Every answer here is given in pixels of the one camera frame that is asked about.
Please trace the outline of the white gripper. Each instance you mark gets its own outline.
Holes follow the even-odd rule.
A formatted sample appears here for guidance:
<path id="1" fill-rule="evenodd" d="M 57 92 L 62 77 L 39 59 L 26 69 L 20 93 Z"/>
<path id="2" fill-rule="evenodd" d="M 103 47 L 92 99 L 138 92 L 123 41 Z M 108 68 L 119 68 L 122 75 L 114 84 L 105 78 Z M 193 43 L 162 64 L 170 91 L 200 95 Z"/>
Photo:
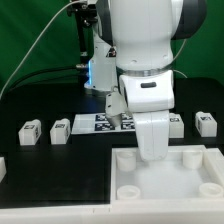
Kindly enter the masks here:
<path id="1" fill-rule="evenodd" d="M 174 107 L 173 72 L 145 77 L 121 75 L 119 83 L 133 117 L 141 158 L 145 161 L 165 158 L 169 110 Z"/>

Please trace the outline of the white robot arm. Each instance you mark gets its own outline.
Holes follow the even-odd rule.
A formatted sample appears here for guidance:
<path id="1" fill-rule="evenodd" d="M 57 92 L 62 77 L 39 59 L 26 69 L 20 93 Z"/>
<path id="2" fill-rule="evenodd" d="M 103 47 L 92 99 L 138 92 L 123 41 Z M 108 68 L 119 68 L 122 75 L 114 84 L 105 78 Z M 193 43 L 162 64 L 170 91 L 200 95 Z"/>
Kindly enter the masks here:
<path id="1" fill-rule="evenodd" d="M 169 110 L 174 107 L 171 42 L 187 39 L 203 24 L 206 0 L 98 0 L 106 6 L 102 28 L 115 44 L 118 89 L 106 96 L 106 117 L 134 121 L 141 158 L 166 157 Z"/>

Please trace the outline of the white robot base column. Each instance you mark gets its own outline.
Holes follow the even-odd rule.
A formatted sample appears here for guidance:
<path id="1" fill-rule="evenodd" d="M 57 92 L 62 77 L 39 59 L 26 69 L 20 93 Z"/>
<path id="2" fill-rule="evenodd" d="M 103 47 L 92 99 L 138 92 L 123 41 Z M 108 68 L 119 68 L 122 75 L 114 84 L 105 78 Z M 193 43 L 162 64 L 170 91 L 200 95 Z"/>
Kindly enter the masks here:
<path id="1" fill-rule="evenodd" d="M 116 51 L 93 32 L 94 54 L 88 62 L 88 81 L 84 84 L 87 94 L 105 96 L 117 86 Z"/>

